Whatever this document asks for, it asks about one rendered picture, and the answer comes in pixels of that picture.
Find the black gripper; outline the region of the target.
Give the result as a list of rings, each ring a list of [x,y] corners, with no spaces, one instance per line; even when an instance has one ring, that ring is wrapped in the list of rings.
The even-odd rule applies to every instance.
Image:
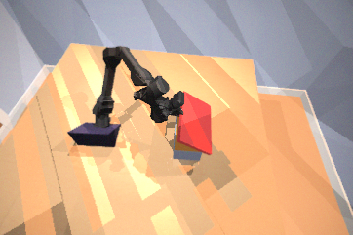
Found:
[[[169,97],[160,96],[155,99],[155,101],[150,105],[150,107],[151,106],[155,107],[156,106],[155,104],[157,103],[164,103],[168,106],[167,109],[169,110],[169,115],[179,117],[179,114],[182,114],[182,115],[184,114],[184,112],[181,109],[181,107],[184,105],[184,96],[185,96],[185,93],[182,91],[175,93],[170,100],[169,100]],[[151,120],[154,121],[153,109],[151,109],[150,118]]]

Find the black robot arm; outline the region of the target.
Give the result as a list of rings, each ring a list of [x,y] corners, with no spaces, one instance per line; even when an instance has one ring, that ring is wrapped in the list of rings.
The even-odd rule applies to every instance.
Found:
[[[93,127],[106,128],[110,126],[110,114],[113,113],[115,100],[112,98],[113,85],[115,80],[116,68],[123,61],[131,72],[131,80],[137,87],[143,87],[134,92],[134,100],[141,100],[151,105],[156,98],[167,93],[170,89],[168,82],[162,76],[152,74],[137,62],[128,47],[106,48],[103,52],[105,63],[105,72],[101,95],[96,99],[92,108],[92,114],[95,115],[95,124]],[[169,110],[164,103],[157,103],[151,106],[153,109],[153,118],[155,123],[168,121]]]

